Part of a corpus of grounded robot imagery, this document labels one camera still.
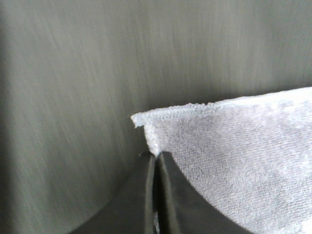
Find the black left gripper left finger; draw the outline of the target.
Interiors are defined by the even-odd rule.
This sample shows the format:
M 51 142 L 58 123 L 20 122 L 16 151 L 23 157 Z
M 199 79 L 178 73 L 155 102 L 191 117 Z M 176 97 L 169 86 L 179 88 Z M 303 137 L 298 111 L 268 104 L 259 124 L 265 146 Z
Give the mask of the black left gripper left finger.
M 142 153 L 108 204 L 73 234 L 155 234 L 153 187 L 156 158 Z

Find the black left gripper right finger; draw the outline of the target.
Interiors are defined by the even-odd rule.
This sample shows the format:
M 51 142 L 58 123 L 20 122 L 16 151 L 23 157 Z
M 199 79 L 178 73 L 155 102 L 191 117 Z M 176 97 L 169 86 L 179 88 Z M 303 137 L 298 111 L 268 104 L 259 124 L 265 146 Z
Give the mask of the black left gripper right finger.
M 207 202 L 189 183 L 172 154 L 156 160 L 157 211 L 161 234 L 249 234 Z

